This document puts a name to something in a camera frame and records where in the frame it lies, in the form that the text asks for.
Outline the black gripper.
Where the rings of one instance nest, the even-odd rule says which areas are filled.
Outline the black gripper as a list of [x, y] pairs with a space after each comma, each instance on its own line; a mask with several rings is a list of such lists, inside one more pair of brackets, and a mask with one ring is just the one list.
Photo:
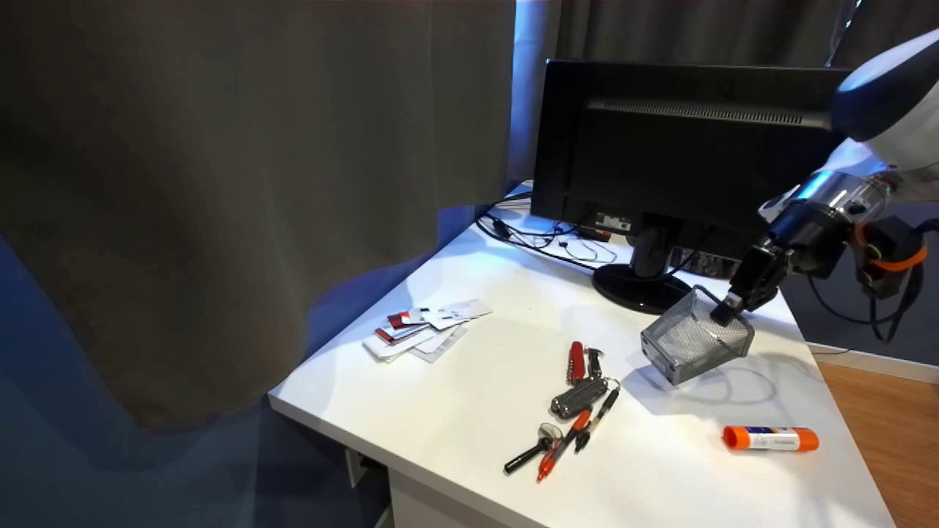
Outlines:
[[776, 283], [786, 273], [789, 255], [781, 245], [775, 245], [772, 239], [751, 245], [729, 279], [725, 302], [710, 311], [710, 320], [718, 326], [729, 326], [738, 311], [766, 305], [776, 292]]

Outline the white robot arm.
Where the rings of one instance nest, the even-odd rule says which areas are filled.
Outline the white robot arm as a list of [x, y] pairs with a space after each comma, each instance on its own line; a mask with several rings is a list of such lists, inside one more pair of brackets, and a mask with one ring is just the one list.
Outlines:
[[854, 68], [832, 94], [845, 141], [801, 185], [760, 206], [766, 235], [745, 251], [710, 311], [728, 326], [766, 305], [789, 269], [828, 276], [845, 236], [899, 200], [939, 189], [939, 30]]

